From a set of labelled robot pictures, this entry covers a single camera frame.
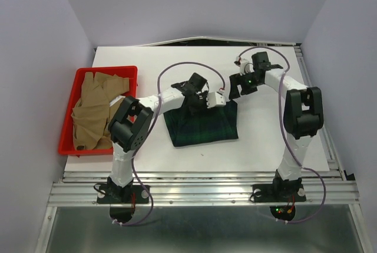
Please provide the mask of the green plaid pleated skirt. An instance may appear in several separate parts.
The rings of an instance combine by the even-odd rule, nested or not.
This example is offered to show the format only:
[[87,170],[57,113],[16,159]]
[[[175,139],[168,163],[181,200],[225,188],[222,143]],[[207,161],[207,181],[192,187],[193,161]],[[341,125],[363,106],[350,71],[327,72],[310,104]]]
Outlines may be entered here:
[[164,113],[166,127],[174,147],[224,140],[236,140],[238,105],[228,101],[223,107],[191,114],[186,107]]

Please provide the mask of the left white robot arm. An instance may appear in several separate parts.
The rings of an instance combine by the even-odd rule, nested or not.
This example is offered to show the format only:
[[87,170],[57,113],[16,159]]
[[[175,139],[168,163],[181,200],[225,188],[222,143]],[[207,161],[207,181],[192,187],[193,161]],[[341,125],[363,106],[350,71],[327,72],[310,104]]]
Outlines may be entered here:
[[207,80],[193,73],[189,80],[172,84],[168,89],[143,98],[127,96],[108,125],[113,144],[113,162],[103,195],[117,202],[128,202],[132,195],[132,161],[135,152],[146,141],[158,116],[179,109],[184,103],[207,108]]

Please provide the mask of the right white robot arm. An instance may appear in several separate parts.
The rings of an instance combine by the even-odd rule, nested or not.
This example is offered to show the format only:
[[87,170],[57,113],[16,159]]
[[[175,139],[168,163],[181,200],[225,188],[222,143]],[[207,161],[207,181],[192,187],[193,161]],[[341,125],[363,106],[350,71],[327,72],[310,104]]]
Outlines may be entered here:
[[282,161],[270,184],[253,185],[253,202],[305,201],[302,185],[303,161],[313,137],[323,127],[322,92],[287,75],[290,66],[272,64],[265,51],[248,61],[241,55],[234,62],[239,72],[229,77],[231,100],[257,91],[266,85],[278,93],[279,125],[285,143]]

